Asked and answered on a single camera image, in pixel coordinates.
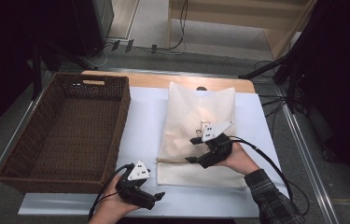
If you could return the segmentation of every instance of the person's arm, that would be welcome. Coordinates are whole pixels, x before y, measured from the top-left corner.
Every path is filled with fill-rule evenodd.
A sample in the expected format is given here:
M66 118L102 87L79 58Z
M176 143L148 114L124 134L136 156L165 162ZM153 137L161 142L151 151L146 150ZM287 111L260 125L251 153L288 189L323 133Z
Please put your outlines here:
M240 144L234 143L232 154L217 165L227 166L245 175L253 200L259 206L261 223L305 222L297 206L276 188L265 171L257 166Z
M110 194L114 195L109 196L99 202L96 212L91 218L89 224L115 224L123 216L139 208L139 206L124 202L118 196L116 193L116 185L117 182L119 182L119 179L120 175L116 175L113 178L107 188L107 191L105 192L105 195L103 196Z

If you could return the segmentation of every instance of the forearm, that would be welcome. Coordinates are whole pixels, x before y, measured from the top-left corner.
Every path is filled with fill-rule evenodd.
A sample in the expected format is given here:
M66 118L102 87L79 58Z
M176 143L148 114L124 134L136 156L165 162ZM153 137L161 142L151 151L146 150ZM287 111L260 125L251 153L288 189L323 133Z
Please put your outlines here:
M283 195L272 180L260 169L245 176L253 200L259 206L261 223L303 223L305 220L296 205Z

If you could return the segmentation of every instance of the table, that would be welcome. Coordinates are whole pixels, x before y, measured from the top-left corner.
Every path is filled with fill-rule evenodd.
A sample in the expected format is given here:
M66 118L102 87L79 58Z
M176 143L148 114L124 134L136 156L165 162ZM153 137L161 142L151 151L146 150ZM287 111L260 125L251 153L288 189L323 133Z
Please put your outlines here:
M169 1L168 36L171 19L179 19L184 1ZM316 0L189 0L188 21L206 21L263 28L275 59L280 58L298 31L308 22Z
M156 183L156 163L163 125L152 120L164 120L165 113L158 113L154 106L166 108L167 88L171 81L196 89L204 86L210 91L235 87L237 114L236 122L243 129L237 132L245 139L257 143L268 156L279 165L269 130L263 117L259 97L254 93L253 84L248 80L212 77L168 76L133 73L113 73L86 71L85 75L126 76L131 85L131 106L119 149L118 167L137 162L141 157L151 170L151 178L142 186L149 193L165 191L161 201L152 210L139 209L129 217L257 217L259 210L253 202L248 188L188 188L158 186ZM245 130L245 127L256 129ZM280 177L273 168L256 152L246 148L256 163L266 170L276 186L287 195ZM20 215L87 215L95 198L93 194L39 194L27 193L21 205Z

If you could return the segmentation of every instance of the person's right hand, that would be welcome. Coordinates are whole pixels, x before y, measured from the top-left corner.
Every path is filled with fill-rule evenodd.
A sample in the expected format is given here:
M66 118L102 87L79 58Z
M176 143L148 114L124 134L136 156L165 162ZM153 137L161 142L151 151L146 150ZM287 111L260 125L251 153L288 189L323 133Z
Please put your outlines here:
M239 143L232 144L232 153L230 156L216 165L227 166L233 171L242 175L248 175L254 171L259 170L256 163L249 157L245 149Z

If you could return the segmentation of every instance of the person's left hand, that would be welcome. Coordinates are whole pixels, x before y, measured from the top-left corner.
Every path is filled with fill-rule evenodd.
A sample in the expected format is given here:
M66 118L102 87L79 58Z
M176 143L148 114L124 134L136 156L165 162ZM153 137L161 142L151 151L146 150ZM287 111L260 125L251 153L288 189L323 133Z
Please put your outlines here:
M120 175L114 176L113 180L109 184L107 190L105 191L105 194L102 197L117 192L116 185L117 182L119 182L120 178ZM130 213L139 208L139 206L124 202L116 193L99 202L96 212L89 223L114 224L117 223L117 221L119 221L127 213Z

